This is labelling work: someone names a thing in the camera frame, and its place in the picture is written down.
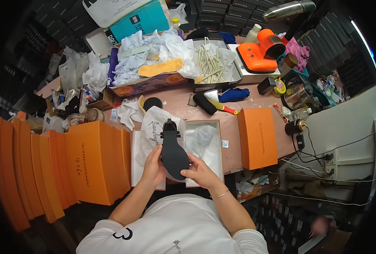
gold bracelet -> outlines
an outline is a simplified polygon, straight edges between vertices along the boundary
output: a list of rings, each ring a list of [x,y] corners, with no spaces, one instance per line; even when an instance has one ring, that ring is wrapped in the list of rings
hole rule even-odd
[[[217,196],[217,197],[221,197],[221,196],[225,195],[225,194],[228,193],[228,192],[229,192],[229,189],[227,189],[225,193],[223,193],[222,195]]]

woman's right hand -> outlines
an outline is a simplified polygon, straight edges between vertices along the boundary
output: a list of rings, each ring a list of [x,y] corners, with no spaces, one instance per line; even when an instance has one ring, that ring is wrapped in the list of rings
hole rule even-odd
[[[223,187],[224,189],[226,188],[224,183],[203,160],[189,152],[187,152],[187,155],[191,160],[191,166],[189,170],[181,170],[181,175],[194,180],[199,186],[209,191]]]

pink plastic bag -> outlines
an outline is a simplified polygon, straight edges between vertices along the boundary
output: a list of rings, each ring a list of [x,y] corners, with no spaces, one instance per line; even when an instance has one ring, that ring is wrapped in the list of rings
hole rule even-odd
[[[294,67],[299,72],[303,72],[305,66],[307,66],[308,59],[309,59],[309,47],[301,47],[296,42],[296,39],[292,37],[292,39],[287,43],[285,48],[285,53],[291,53],[298,59],[298,65]]]

necklace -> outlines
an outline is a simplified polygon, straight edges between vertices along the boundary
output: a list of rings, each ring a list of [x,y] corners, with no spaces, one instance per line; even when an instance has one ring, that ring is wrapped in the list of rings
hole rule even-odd
[[[170,250],[171,250],[172,248],[174,248],[174,247],[178,250],[179,254],[181,254],[181,251],[180,251],[181,247],[178,246],[178,244],[180,243],[180,241],[175,240],[173,243],[174,243],[175,245],[172,246],[171,248],[169,248],[166,252],[164,252],[164,254],[167,253],[168,251],[170,251]]]

hand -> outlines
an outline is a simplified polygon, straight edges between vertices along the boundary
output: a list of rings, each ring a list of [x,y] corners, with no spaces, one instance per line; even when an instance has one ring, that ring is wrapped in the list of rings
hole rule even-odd
[[[206,165],[206,163],[196,157],[195,155],[187,152],[189,159],[191,160],[191,166],[189,170],[181,170],[181,175],[194,180],[202,188],[208,189],[212,194],[212,190],[215,190],[215,193],[223,191],[223,194],[227,187],[224,183],[218,178],[218,176]]]
[[[165,167],[160,161],[162,145],[157,145],[147,157],[141,182],[157,187],[165,177]]]

